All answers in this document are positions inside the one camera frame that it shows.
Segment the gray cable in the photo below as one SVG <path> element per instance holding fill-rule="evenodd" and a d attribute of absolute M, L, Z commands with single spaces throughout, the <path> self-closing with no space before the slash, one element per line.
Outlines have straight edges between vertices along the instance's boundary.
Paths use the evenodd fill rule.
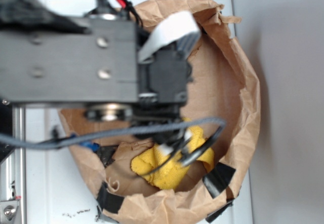
<path fill-rule="evenodd" d="M 123 128 L 123 129 L 112 129 L 107 131 L 101 131 L 96 133 L 85 134 L 75 138 L 68 138 L 59 141 L 37 144 L 27 141 L 20 141 L 5 134 L 0 134 L 0 143 L 9 144 L 17 148 L 29 148 L 33 150 L 54 150 L 62 147 L 71 146 L 74 144 L 79 144 L 85 141 L 91 141 L 94 139 L 119 136 L 119 135 L 141 135 L 141 134 L 152 134 L 152 133 L 161 133 L 166 131 L 173 131 L 183 128 L 188 128 L 194 125 L 200 124 L 217 124 L 225 127 L 226 122 L 221 118 L 204 118 L 198 119 L 190 122 L 181 122 L 181 123 L 171 123 L 163 125 L 153 125 L 153 126 L 139 126 L 132 128 Z"/>

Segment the brown paper bag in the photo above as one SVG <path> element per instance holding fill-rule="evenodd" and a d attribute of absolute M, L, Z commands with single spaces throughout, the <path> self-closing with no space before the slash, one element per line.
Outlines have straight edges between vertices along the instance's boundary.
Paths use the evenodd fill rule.
<path fill-rule="evenodd" d="M 107 169 L 93 152 L 72 146 L 70 151 L 81 175 L 96 198 L 108 193 L 102 182 L 108 183 L 114 198 L 123 196 L 110 201 L 111 205 L 120 202 L 119 208 L 103 210 L 120 223 L 196 223 L 239 193 L 259 135 L 260 86 L 237 38 L 230 39 L 227 24 L 238 23 L 240 19 L 223 16 L 222 9 L 223 5 L 212 0 L 149 0 L 136 7 L 148 30 L 153 30 L 170 14 L 183 10 L 192 12 L 202 28 L 202 37 L 188 59 L 193 66 L 194 82 L 188 85 L 189 100 L 182 114 L 191 119 L 216 116 L 227 121 L 226 129 L 213 146 L 215 163 L 236 171 L 226 190 L 218 189 L 215 194 L 206 187 L 208 177 L 204 176 L 201 163 L 196 162 L 176 191 L 159 191 L 130 170 L 131 159 L 152 146 L 149 140 L 126 136 L 98 141 L 101 145 L 121 143 L 113 156 L 114 163 Z M 67 133 L 85 134 L 127 126 L 125 122 L 89 123 L 82 110 L 76 109 L 63 110 L 61 119 Z M 202 127 L 205 137 L 216 130 L 213 125 Z"/>

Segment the red wire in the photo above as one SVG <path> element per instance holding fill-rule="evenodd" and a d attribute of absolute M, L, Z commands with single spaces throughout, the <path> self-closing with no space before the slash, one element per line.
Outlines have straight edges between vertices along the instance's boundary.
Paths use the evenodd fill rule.
<path fill-rule="evenodd" d="M 123 9 L 126 8 L 126 3 L 124 0 L 116 0 L 116 1 L 121 5 Z"/>

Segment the yellow cloth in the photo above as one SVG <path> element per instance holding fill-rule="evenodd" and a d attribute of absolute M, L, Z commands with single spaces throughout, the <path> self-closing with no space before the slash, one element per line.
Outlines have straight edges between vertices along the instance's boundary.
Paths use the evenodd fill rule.
<path fill-rule="evenodd" d="M 199 126 L 189 127 L 192 133 L 191 141 L 187 144 L 189 152 L 193 152 L 201 146 L 205 139 L 203 138 L 203 129 Z M 165 162 L 169 156 L 165 156 L 155 144 L 151 149 L 146 150 L 142 154 L 135 157 L 131 162 L 131 169 L 139 175 L 143 175 Z M 181 153 L 177 153 L 165 166 L 159 171 L 143 176 L 149 184 L 160 188 L 161 190 L 176 189 L 183 177 L 187 174 L 189 167 L 182 167 L 178 160 Z M 205 151 L 198 159 L 202 161 L 208 172 L 214 168 L 214 152 L 211 148 Z"/>

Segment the blue object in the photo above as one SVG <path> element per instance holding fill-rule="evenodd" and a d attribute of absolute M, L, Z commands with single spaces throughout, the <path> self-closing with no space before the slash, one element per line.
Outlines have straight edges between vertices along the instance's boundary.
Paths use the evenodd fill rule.
<path fill-rule="evenodd" d="M 70 138 L 75 138 L 75 137 L 76 137 L 76 134 L 74 134 L 74 133 L 72 133 L 70 136 Z M 99 144 L 92 143 L 91 141 L 85 141 L 85 142 L 79 143 L 78 145 L 87 147 L 87 148 L 91 149 L 93 152 L 96 152 L 100 148 Z"/>

